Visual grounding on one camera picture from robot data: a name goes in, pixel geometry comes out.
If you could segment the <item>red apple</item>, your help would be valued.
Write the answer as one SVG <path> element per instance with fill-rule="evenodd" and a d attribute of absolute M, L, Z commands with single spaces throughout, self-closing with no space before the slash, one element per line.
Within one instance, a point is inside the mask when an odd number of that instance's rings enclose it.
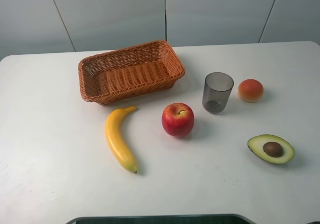
<path fill-rule="evenodd" d="M 161 117 L 166 133 L 178 138 L 187 136 L 192 131 L 194 122 L 195 116 L 192 109 L 184 103 L 168 105 Z"/>

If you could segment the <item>brown wicker basket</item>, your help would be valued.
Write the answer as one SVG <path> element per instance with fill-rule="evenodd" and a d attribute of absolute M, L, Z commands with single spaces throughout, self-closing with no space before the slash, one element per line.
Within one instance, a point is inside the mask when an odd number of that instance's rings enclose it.
<path fill-rule="evenodd" d="M 86 102 L 109 105 L 170 89 L 185 70 L 167 41 L 152 41 L 82 59 L 80 93 Z"/>

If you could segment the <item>grey translucent plastic cup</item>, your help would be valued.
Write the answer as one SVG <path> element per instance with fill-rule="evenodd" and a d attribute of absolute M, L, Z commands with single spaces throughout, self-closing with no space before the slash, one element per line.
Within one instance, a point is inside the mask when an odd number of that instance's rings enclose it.
<path fill-rule="evenodd" d="M 212 114 L 222 112 L 228 102 L 234 80 L 222 72 L 208 74 L 204 80 L 203 108 Z"/>

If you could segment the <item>yellow banana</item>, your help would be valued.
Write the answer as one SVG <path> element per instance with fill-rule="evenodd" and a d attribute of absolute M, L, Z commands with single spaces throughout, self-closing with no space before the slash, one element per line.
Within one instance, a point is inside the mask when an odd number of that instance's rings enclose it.
<path fill-rule="evenodd" d="M 114 110 L 109 114 L 104 126 L 105 137 L 113 156 L 125 170 L 134 174 L 138 172 L 138 165 L 122 137 L 121 124 L 125 117 L 135 110 L 135 106 Z"/>

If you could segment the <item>orange bread bun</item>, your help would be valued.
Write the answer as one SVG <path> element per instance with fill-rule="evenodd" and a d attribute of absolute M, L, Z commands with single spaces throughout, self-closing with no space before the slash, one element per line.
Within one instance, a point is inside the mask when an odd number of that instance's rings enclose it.
<path fill-rule="evenodd" d="M 263 85 L 255 79 L 247 79 L 238 86 L 238 97 L 247 103 L 258 102 L 264 93 Z"/>

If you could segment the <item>halved avocado with pit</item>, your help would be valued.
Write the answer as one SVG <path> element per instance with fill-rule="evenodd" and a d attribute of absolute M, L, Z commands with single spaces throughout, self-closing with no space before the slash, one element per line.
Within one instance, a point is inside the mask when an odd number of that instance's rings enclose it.
<path fill-rule="evenodd" d="M 295 156 L 295 150 L 290 143 L 271 134 L 252 137 L 247 146 L 257 157 L 271 164 L 285 164 Z"/>

